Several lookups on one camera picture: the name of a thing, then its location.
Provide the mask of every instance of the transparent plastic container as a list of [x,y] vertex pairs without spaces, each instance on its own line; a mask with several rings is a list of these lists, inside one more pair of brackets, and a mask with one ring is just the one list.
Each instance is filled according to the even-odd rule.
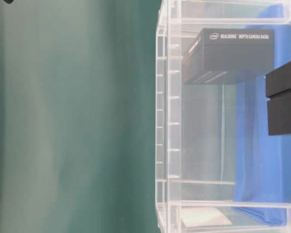
[[268,135],[265,96],[291,61],[291,0],[162,0],[156,45],[161,232],[291,233],[291,134]]

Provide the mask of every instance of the black box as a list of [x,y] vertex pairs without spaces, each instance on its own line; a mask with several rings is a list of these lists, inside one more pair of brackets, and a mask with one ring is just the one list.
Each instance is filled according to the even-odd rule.
[[266,75],[269,135],[291,133],[291,62]]
[[203,29],[183,54],[185,84],[236,84],[274,69],[274,31]]

